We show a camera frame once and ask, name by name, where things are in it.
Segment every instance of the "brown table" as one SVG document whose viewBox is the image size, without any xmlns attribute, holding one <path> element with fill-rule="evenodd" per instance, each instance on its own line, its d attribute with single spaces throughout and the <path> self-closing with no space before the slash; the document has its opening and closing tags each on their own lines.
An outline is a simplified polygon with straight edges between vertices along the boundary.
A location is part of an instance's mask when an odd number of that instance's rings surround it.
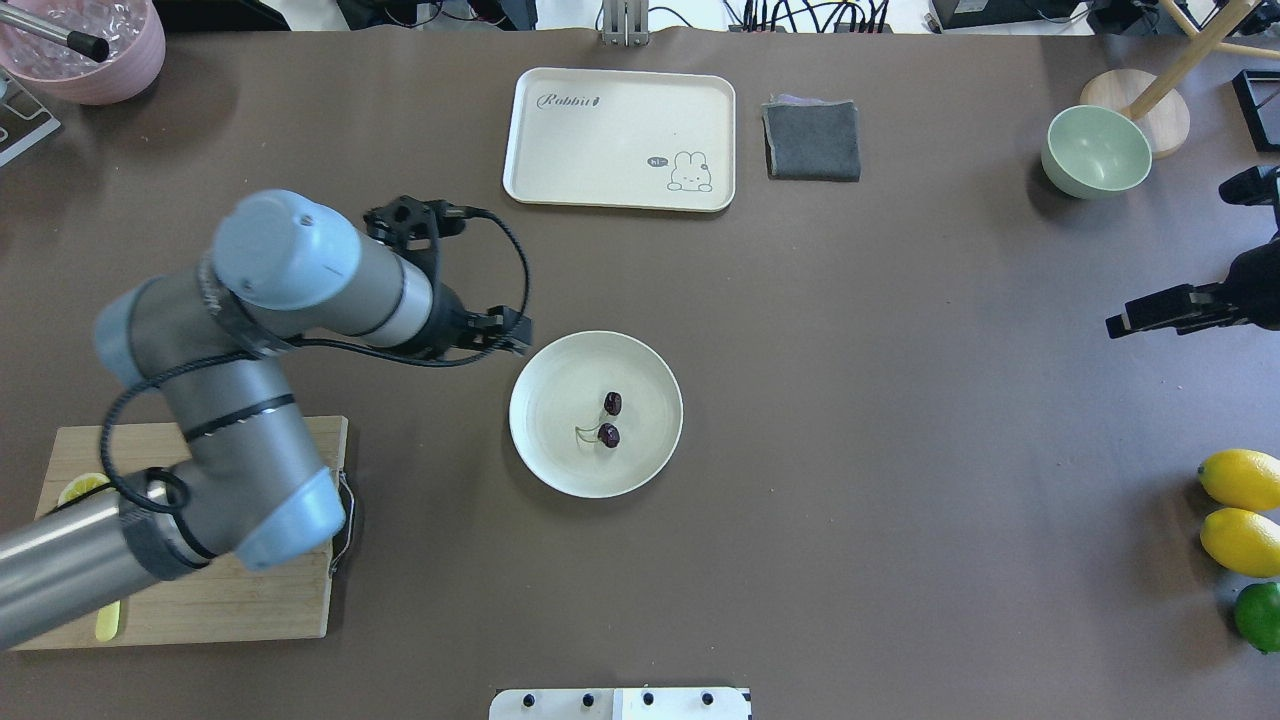
<svg viewBox="0 0 1280 720">
<path fill-rule="evenodd" d="M 307 414 L 360 430 L 362 536 L 324 641 L 5 653 L 0 716 L 484 717 L 509 687 L 735 684 L 756 717 L 1263 717 L 1280 665 L 1229 620 L 1196 542 L 1196 466 L 1280 451 L 1280 334 L 1110 341 L 1103 318 L 1219 279 L 1275 231 L 1217 200 L 1257 155 L 1211 58 L 1149 181 L 1079 202 L 1038 168 L 1050 118 L 1181 45 L 744 37 L 637 51 L 589 31 L 175 38 L 157 87 L 0 170 L 0 528 L 54 430 L 116 392 L 97 310 L 193 263 L 243 195 L 349 218 L 399 193 L 488 206 L 526 240 L 538 346 L 608 328 L 671 364 L 686 425 L 649 486 L 581 501 L 521 464 L 522 361 L 417 370 L 311 350 Z M 717 215 L 522 206 L 500 187 L 535 65 L 716 73 L 739 94 Z M 769 181 L 759 104 L 852 97 L 863 181 Z M 500 236 L 448 249 L 472 305 L 518 299 Z M 166 419 L 155 398 L 129 420 Z"/>
</svg>

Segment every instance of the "green bowl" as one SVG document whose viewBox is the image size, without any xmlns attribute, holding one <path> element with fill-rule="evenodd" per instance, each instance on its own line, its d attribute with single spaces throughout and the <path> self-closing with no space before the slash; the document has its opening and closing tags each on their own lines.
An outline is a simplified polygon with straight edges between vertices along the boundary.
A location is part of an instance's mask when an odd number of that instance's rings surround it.
<svg viewBox="0 0 1280 720">
<path fill-rule="evenodd" d="M 1094 200 L 1144 181 L 1151 172 L 1151 146 L 1138 126 L 1120 113 L 1076 105 L 1048 124 L 1041 164 L 1059 190 Z"/>
</svg>

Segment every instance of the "gray cloth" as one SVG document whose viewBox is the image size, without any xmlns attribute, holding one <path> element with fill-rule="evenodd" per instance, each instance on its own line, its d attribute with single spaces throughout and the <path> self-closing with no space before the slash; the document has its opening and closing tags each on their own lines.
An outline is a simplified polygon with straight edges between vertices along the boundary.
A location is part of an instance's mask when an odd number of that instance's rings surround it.
<svg viewBox="0 0 1280 720">
<path fill-rule="evenodd" d="M 854 182 L 863 176 L 858 158 L 858 106 L 782 95 L 764 104 L 769 177 Z"/>
</svg>

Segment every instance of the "pink bowl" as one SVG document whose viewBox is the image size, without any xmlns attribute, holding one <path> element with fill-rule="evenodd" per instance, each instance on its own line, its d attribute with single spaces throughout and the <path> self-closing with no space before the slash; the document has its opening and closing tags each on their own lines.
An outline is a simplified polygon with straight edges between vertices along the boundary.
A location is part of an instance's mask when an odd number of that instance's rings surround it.
<svg viewBox="0 0 1280 720">
<path fill-rule="evenodd" d="M 49 6 L 63 5 L 65 0 L 9 0 L 9 4 L 44 17 Z M 0 50 L 0 65 L 4 65 L 9 74 L 22 81 L 28 90 L 41 90 L 54 97 L 81 105 L 110 105 L 128 100 L 146 90 L 160 74 L 160 65 L 164 64 L 164 27 L 160 24 L 160 17 L 151 0 L 146 0 L 146 9 L 142 32 L 133 40 L 133 44 L 115 58 L 99 64 L 84 74 L 61 79 L 23 74 L 14 69 L 13 60 L 3 50 Z M 12 28 L 5 28 L 5 31 L 18 32 Z"/>
</svg>

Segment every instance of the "white plate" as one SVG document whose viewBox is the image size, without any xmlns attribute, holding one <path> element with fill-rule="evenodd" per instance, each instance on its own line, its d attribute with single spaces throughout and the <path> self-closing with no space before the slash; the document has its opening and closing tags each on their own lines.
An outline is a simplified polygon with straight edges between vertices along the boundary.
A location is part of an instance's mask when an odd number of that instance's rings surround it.
<svg viewBox="0 0 1280 720">
<path fill-rule="evenodd" d="M 617 418 L 604 396 L 622 395 Z M 671 368 L 648 345 L 621 333 L 562 337 L 525 365 L 511 392 L 511 439 L 544 483 L 577 497 L 613 497 L 649 482 L 680 442 L 685 404 Z M 609 421 L 614 448 L 575 428 Z"/>
<path fill-rule="evenodd" d="M 716 76 L 534 68 L 516 82 L 502 184 L 521 202 L 723 210 L 735 105 Z"/>
</svg>

